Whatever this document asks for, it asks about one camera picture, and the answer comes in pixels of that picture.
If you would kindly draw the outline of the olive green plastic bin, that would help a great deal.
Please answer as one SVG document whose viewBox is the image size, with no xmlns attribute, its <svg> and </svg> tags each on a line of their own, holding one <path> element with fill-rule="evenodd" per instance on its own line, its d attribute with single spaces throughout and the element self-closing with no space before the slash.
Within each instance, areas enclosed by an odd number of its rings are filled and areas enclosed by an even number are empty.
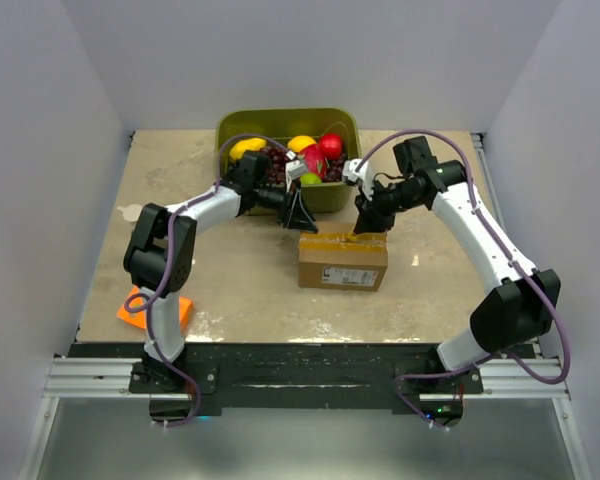
<svg viewBox="0 0 600 480">
<path fill-rule="evenodd" d="M 296 135 L 313 138 L 338 134 L 349 158 L 361 154 L 355 119 L 335 107 L 240 110 L 225 115 L 216 127 L 215 153 L 229 138 L 238 134 L 263 134 L 280 143 Z M 352 189 L 342 182 L 303 187 L 303 196 L 312 213 L 335 213 L 350 201 Z"/>
</svg>

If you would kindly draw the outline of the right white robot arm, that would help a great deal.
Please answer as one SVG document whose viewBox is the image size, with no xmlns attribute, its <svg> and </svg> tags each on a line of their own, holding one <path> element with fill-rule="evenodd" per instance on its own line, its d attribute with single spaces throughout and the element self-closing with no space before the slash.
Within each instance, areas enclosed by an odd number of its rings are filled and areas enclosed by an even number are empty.
<svg viewBox="0 0 600 480">
<path fill-rule="evenodd" d="M 368 156 L 346 161 L 342 179 L 359 191 L 354 235 L 386 233 L 397 214 L 425 207 L 453 234 L 481 278 L 485 297 L 468 328 L 439 344 L 425 369 L 428 386 L 446 393 L 467 369 L 551 329 L 561 331 L 556 311 L 561 281 L 553 270 L 539 270 L 506 236 L 481 200 L 466 155 L 437 160 L 428 143 L 433 135 L 427 130 L 391 135 L 400 174 L 387 185 Z"/>
</svg>

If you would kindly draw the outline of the brown taped cardboard box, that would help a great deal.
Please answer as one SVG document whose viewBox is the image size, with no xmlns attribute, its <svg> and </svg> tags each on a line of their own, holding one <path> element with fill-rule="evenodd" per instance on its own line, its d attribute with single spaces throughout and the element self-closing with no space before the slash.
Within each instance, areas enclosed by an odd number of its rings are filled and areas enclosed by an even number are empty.
<svg viewBox="0 0 600 480">
<path fill-rule="evenodd" d="M 350 223 L 319 222 L 316 234 L 298 240 L 298 286 L 302 288 L 376 292 L 388 268 L 387 235 L 358 235 L 345 241 Z"/>
</svg>

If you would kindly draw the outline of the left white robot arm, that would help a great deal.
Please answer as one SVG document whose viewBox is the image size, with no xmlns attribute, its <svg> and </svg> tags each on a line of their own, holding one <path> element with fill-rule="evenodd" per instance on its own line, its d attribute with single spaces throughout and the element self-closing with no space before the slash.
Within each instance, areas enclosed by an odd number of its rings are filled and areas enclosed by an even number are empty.
<svg viewBox="0 0 600 480">
<path fill-rule="evenodd" d="M 266 183 L 271 159 L 248 150 L 203 194 L 168 207 L 154 203 L 142 207 L 123 259 L 137 292 L 128 297 L 124 308 L 131 314 L 145 314 L 144 350 L 158 361 L 151 378 L 163 391 L 176 392 L 187 380 L 187 368 L 176 361 L 185 344 L 179 292 L 193 267 L 197 237 L 255 207 L 275 211 L 278 224 L 286 229 L 317 231 L 301 190 L 300 178 L 309 172 L 306 162 L 293 152 L 286 157 L 282 187 Z"/>
</svg>

